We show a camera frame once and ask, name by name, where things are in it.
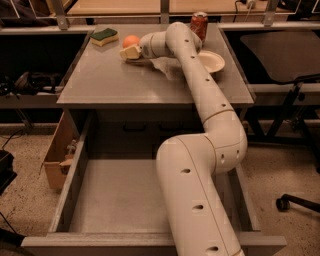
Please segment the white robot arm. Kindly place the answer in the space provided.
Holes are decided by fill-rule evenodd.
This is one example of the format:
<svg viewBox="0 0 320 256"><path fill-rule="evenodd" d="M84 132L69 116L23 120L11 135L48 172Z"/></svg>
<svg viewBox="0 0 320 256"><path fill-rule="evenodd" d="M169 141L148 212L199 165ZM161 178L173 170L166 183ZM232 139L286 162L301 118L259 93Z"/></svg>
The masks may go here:
<svg viewBox="0 0 320 256"><path fill-rule="evenodd" d="M181 23L120 50L122 59L179 61L204 131L161 144L156 170L178 256L245 256L212 177L244 158L247 137L233 107L201 63L202 40Z"/></svg>

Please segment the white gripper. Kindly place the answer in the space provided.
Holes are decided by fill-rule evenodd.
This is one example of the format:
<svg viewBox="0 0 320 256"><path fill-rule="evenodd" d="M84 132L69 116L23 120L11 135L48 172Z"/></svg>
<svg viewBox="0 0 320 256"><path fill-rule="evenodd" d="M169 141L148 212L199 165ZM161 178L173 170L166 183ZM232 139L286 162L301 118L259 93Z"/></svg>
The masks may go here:
<svg viewBox="0 0 320 256"><path fill-rule="evenodd" d="M169 57L171 55L166 44L166 32L149 33L143 36L140 39L139 46L130 45L123 48L120 51L121 58L124 60L137 60L141 57L141 53L146 59Z"/></svg>

